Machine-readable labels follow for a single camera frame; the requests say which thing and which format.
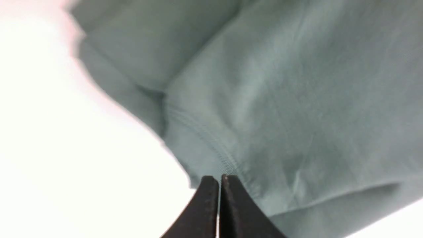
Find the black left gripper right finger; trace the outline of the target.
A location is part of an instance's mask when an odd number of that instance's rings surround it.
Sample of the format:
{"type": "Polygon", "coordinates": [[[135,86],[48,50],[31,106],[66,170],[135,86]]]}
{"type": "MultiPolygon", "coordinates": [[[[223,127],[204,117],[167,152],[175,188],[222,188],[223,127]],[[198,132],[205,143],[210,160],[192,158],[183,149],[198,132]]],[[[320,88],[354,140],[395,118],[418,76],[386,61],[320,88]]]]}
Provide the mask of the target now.
{"type": "Polygon", "coordinates": [[[245,190],[236,175],[222,175],[219,214],[221,238],[285,238],[245,190]]]}

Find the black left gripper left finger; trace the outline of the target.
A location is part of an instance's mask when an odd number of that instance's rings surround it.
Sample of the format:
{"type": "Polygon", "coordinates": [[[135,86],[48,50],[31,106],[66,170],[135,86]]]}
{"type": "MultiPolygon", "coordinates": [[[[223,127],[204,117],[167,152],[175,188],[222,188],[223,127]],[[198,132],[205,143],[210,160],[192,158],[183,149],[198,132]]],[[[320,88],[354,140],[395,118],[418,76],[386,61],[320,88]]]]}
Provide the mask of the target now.
{"type": "Polygon", "coordinates": [[[219,184],[203,176],[192,199],[163,238],[215,238],[219,184]]]}

